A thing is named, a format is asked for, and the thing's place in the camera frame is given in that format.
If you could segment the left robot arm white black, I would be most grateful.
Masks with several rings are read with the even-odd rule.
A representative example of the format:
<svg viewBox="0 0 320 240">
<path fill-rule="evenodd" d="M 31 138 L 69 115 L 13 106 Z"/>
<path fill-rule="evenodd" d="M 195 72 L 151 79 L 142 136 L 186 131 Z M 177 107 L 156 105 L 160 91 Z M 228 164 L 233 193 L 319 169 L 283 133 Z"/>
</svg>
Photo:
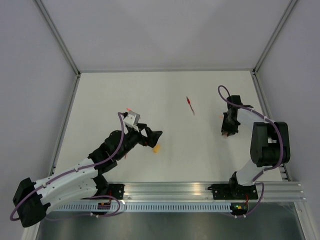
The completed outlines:
<svg viewBox="0 0 320 240">
<path fill-rule="evenodd" d="M 20 221 L 23 228 L 42 221 L 50 212 L 70 202 L 96 197 L 104 199 L 109 193 L 109 184 L 104 173 L 118 165 L 136 145 L 154 148 L 161 130 L 151 130 L 139 123 L 138 129 L 122 126 L 76 166 L 47 178 L 32 181 L 23 179 L 13 196 L 14 210 L 11 221 Z"/>
</svg>

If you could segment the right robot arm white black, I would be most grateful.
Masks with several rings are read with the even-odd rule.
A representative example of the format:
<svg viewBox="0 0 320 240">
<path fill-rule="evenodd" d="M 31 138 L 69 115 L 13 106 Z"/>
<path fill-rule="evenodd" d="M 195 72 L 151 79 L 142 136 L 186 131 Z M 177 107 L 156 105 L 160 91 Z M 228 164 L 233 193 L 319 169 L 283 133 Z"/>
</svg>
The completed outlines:
<svg viewBox="0 0 320 240">
<path fill-rule="evenodd" d="M 251 132 L 250 159 L 222 189 L 224 199 L 256 200 L 257 188 L 254 185 L 266 171 L 288 163 L 291 158 L 289 129 L 283 121 L 273 121 L 255 111 L 251 105 L 244 105 L 239 95 L 226 98 L 227 112 L 223 113 L 221 134 L 226 137 L 239 132 L 239 126 L 248 126 Z"/>
</svg>

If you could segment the orange marker cap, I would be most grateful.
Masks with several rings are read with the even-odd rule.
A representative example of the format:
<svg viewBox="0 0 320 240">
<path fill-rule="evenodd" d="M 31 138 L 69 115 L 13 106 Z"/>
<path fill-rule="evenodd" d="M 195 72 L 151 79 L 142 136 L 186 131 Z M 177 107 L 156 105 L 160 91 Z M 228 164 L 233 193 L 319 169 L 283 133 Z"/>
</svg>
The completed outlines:
<svg viewBox="0 0 320 240">
<path fill-rule="evenodd" d="M 161 145 L 160 145 L 160 144 L 157 144 L 157 145 L 152 149 L 152 151 L 153 151 L 154 153 L 158 153 L 158 152 L 160 151 L 160 149 L 161 149 Z"/>
</svg>

